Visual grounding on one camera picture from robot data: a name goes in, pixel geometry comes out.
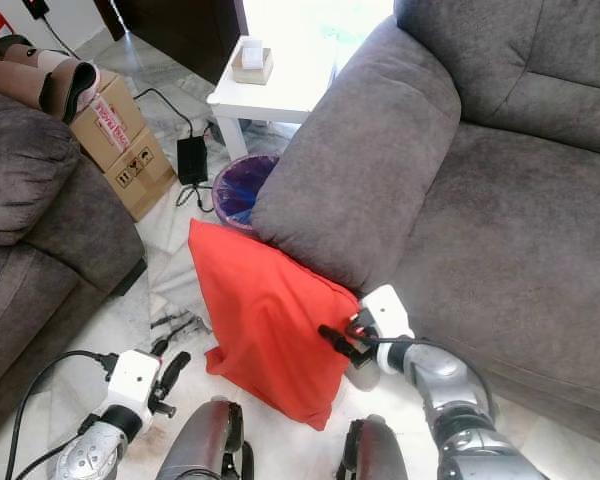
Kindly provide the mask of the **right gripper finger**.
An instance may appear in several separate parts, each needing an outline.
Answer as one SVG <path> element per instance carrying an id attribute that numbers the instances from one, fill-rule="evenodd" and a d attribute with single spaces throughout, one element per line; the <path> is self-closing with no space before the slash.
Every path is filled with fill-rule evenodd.
<path id="1" fill-rule="evenodd" d="M 361 351 L 349 342 L 344 333 L 338 332 L 338 330 L 328 325 L 319 325 L 318 332 L 320 337 L 327 340 L 337 353 L 341 353 L 346 358 L 361 358 Z"/>

